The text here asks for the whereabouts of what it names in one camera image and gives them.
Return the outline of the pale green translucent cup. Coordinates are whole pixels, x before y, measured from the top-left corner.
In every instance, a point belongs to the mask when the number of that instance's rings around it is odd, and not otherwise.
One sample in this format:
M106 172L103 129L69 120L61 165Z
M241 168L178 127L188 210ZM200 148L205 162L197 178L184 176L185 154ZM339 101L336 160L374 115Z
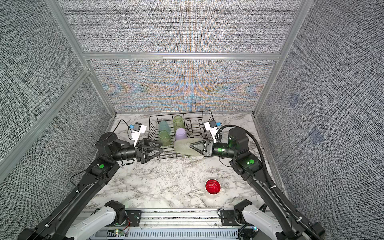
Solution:
M177 154L193 156L193 157L201 156L202 155L201 153L199 153L198 151L190 147L190 144L194 144L199 141L201 141L200 138L187 138L187 139L175 141L175 144L174 144L175 152Z

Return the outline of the lilac plastic cup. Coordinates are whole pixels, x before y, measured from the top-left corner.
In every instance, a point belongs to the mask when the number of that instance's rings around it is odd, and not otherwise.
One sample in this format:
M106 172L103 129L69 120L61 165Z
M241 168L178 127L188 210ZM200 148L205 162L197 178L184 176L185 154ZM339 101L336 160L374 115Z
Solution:
M187 132L184 128L178 128L175 131L175 141L187 139Z

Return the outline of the black wire dish rack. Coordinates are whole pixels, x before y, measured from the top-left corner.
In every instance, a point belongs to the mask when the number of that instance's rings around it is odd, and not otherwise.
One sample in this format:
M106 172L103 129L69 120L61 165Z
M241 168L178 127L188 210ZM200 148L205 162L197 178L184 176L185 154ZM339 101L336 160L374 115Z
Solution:
M176 153L174 149L175 134L174 134L174 118L181 116L184 121L184 127L188 138L199 138L201 140L212 140L212 134L205 129L204 124L213 121L215 118L212 111L198 111L186 113L171 113L163 115L152 115L149 118L148 137L151 140L159 141L160 123L166 122L170 128L171 143L168 146L162 147L163 152L157 157L162 160L178 160L187 157L185 154Z

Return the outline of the teal translucent cup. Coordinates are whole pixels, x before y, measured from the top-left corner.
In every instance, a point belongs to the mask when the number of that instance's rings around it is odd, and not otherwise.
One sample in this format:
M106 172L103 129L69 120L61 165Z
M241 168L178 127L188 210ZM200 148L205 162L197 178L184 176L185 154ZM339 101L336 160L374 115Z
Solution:
M169 135L171 134L170 126L166 121L159 122L159 132L162 131L166 131Z

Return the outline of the tall green glass cup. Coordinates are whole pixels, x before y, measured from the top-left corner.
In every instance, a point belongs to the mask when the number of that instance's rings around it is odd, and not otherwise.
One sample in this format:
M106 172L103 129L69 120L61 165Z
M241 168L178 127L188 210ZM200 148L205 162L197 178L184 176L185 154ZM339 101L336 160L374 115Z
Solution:
M178 129L185 129L184 118L181 115L176 115L173 117L174 132Z

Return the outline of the red and white cup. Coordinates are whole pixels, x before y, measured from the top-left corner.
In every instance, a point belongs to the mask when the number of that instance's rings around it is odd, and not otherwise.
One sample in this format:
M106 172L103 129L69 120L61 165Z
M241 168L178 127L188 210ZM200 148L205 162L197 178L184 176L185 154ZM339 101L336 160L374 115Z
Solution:
M221 192L221 184L216 179L208 179L205 183L206 195L210 198L216 197Z

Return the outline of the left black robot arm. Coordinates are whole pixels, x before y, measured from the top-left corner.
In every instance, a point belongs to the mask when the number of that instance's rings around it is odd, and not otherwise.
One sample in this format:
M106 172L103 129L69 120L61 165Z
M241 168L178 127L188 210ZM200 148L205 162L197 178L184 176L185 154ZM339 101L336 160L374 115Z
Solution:
M160 142L142 139L136 146L118 139L113 132L101 135L95 143L98 154L62 203L34 229L25 228L19 240L66 240L66 233L88 202L113 178L119 162L133 160L145 164L159 156Z

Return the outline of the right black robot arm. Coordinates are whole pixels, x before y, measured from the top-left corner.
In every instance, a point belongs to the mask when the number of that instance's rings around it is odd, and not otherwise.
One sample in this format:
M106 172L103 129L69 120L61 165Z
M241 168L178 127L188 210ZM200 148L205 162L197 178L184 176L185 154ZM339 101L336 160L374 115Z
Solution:
M322 240L325 229L312 223L282 193L272 180L256 138L247 130L229 125L227 143L202 140L190 143L190 149L205 157L230 159L230 166L263 199L273 213L268 216L251 201L235 205L234 213L242 225L252 225L272 240Z

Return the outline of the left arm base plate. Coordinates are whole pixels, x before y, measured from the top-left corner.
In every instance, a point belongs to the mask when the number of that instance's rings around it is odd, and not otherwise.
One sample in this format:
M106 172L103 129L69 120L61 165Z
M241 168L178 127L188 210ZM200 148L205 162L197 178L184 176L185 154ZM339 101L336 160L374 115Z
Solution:
M112 225L116 227L138 227L141 222L142 213L143 212L141 210L125 210L124 214L122 210L118 211Z

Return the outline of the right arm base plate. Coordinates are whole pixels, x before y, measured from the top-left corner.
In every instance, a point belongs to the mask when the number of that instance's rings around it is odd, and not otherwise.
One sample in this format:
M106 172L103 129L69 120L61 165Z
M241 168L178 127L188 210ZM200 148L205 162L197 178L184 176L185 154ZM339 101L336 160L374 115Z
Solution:
M217 213L218 213L218 216L220 217L222 226L224 227L242 226L242 224L239 223L236 217L235 210L218 209Z

